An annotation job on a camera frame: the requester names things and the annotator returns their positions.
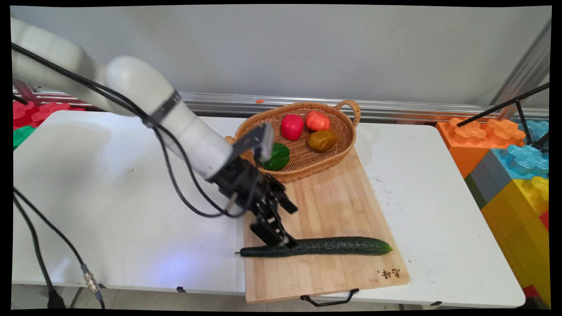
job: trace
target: toy vegetable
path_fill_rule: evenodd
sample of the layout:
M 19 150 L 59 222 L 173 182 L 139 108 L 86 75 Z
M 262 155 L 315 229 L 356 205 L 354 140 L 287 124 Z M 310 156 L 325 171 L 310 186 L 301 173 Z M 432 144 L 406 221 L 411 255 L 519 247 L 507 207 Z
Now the toy vegetable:
M 315 151 L 325 152 L 332 148 L 337 140 L 338 137 L 333 131 L 324 129 L 310 134 L 308 144 Z
M 330 118 L 324 113 L 310 111 L 306 116 L 306 126 L 314 131 L 330 128 Z
M 289 162 L 289 148 L 281 143 L 274 143 L 271 149 L 271 158 L 262 164 L 264 169 L 277 171 Z
M 296 114 L 289 114 L 281 121 L 281 135 L 290 141 L 296 141 L 302 133 L 305 123 Z

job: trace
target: basket handle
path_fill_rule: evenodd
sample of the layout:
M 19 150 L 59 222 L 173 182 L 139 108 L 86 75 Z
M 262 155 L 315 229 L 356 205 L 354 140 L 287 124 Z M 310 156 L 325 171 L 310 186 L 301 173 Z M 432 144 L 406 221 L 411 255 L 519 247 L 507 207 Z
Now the basket handle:
M 230 137 L 230 136 L 226 136 L 224 139 L 226 139 L 226 141 L 233 145 L 236 141 L 234 140 L 234 138 Z
M 353 109 L 353 127 L 357 127 L 359 120 L 361 119 L 361 108 L 359 108 L 357 102 L 353 100 L 343 100 L 336 105 L 336 108 L 340 110 L 344 105 L 349 105 Z

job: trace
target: white wall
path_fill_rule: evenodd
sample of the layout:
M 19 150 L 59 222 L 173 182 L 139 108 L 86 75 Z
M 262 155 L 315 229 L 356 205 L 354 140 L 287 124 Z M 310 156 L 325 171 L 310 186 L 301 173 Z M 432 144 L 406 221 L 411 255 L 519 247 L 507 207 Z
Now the white wall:
M 550 82 L 550 73 L 541 82 L 540 85 Z M 534 96 L 527 98 L 522 104 L 522 108 L 548 109 L 550 105 L 550 88 L 540 91 Z
M 138 56 L 179 91 L 491 102 L 547 7 L 11 6 L 95 59 Z

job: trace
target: wicker basket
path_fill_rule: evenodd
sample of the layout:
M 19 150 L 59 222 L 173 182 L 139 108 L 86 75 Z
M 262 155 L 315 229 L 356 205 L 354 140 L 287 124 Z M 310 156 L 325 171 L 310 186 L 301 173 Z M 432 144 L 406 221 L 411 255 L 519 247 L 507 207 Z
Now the wicker basket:
M 349 105 L 353 109 L 353 121 L 339 109 L 343 105 Z M 336 144 L 326 152 L 316 152 L 307 145 L 307 140 L 314 131 L 304 127 L 301 136 L 296 141 L 290 141 L 281 136 L 281 121 L 287 114 L 296 114 L 303 120 L 310 111 L 318 111 L 330 118 L 330 130 L 338 137 Z M 247 132 L 263 122 L 269 122 L 275 132 L 274 142 L 282 143 L 291 152 L 289 163 L 278 171 L 265 170 L 258 166 L 260 172 L 271 174 L 280 182 L 293 181 L 306 177 L 313 173 L 329 168 L 340 162 L 353 148 L 355 143 L 355 127 L 361 118 L 359 105 L 353 100 L 344 100 L 335 107 L 323 103 L 299 102 L 256 114 L 248 118 L 236 131 L 235 138 L 230 136 L 226 140 L 231 144 L 244 136 Z M 256 165 L 250 150 L 241 154 L 241 157 Z

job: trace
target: red building block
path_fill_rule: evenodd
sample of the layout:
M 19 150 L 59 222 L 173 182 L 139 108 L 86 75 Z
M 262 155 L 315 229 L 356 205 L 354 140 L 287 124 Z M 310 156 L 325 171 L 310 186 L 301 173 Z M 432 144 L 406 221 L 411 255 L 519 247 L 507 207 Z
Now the red building block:
M 524 288 L 523 293 L 525 293 L 525 297 L 540 297 L 540 295 L 537 292 L 537 289 L 532 285 L 529 285 L 528 287 Z
M 33 102 L 28 102 L 27 105 L 13 101 L 13 130 L 24 126 L 33 126 L 33 121 L 31 116 L 33 113 L 39 111 L 39 107 L 33 104 Z
M 49 115 L 53 114 L 54 112 L 60 110 L 70 110 L 72 107 L 68 103 L 61 103 L 61 104 L 48 103 L 39 108 L 40 108 L 39 112 L 34 113 L 31 116 L 31 120 L 33 121 L 31 126 L 35 128 L 41 125 L 41 123 L 45 121 L 45 119 L 47 119 Z
M 549 230 L 549 211 L 546 211 L 546 213 L 542 214 L 540 217 L 542 224 L 546 227 L 547 231 Z

